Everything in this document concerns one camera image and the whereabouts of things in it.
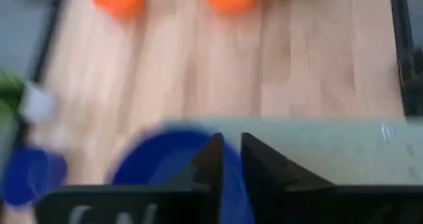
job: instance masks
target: wooden surface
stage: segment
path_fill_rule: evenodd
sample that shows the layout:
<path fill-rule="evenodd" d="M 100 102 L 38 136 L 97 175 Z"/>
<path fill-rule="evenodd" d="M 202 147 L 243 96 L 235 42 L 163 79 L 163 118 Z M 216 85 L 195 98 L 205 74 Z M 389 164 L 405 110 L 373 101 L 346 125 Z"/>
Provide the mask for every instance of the wooden surface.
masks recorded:
<path fill-rule="evenodd" d="M 235 17 L 147 0 L 128 22 L 66 0 L 44 79 L 58 116 L 31 139 L 65 153 L 68 183 L 98 184 L 167 116 L 402 119 L 395 61 L 390 0 L 260 0 Z"/>

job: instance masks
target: white object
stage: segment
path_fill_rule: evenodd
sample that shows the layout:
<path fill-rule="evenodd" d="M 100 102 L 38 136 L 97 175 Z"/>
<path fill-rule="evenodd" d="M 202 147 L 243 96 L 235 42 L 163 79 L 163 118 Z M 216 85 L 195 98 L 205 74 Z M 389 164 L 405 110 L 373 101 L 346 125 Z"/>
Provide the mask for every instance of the white object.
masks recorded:
<path fill-rule="evenodd" d="M 56 109 L 53 96 L 33 82 L 24 86 L 19 113 L 29 124 L 39 124 L 50 120 Z"/>

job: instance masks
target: wooden table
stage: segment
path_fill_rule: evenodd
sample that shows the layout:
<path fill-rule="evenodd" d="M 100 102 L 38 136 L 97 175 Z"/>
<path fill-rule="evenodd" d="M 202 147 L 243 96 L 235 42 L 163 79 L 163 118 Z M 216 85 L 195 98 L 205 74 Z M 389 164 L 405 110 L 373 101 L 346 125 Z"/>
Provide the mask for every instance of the wooden table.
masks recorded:
<path fill-rule="evenodd" d="M 70 184 L 103 183 L 167 116 L 403 118 L 390 0 L 260 0 L 234 17 L 147 1 L 128 22 L 65 2 L 44 79 L 58 116 L 31 138 L 65 153 Z"/>

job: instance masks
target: blue object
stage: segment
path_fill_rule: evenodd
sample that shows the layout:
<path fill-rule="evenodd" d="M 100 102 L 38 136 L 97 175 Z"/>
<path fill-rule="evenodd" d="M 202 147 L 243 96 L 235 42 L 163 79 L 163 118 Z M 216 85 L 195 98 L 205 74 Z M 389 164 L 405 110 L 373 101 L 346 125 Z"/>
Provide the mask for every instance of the blue object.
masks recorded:
<path fill-rule="evenodd" d="M 66 171 L 61 155 L 33 147 L 16 148 L 5 169 L 3 199 L 15 207 L 36 201 L 60 186 Z"/>
<path fill-rule="evenodd" d="M 155 185 L 168 181 L 200 152 L 211 133 L 198 128 L 168 128 L 139 141 L 112 177 L 113 185 Z M 220 223 L 254 223 L 243 179 L 241 158 L 230 144 L 223 146 Z"/>

